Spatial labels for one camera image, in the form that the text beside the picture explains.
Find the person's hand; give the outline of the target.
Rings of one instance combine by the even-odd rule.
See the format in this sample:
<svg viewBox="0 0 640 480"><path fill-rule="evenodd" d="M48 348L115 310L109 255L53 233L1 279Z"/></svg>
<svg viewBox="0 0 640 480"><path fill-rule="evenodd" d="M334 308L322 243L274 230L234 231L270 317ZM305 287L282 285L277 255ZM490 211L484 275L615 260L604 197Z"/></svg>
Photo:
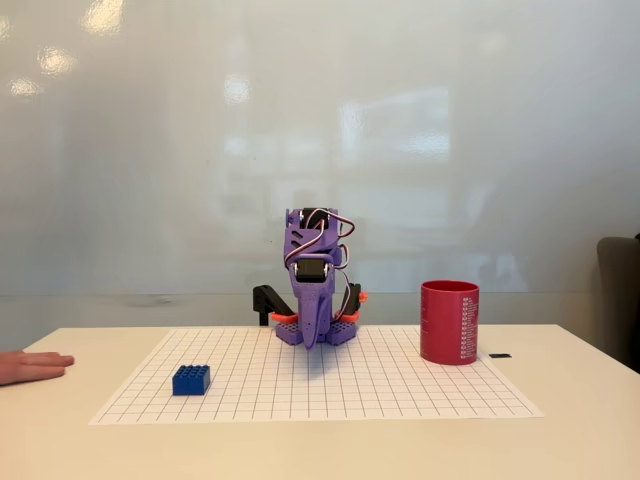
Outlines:
<svg viewBox="0 0 640 480"><path fill-rule="evenodd" d="M61 377L75 359L57 352L29 353L22 350L2 352L0 385L12 385Z"/></svg>

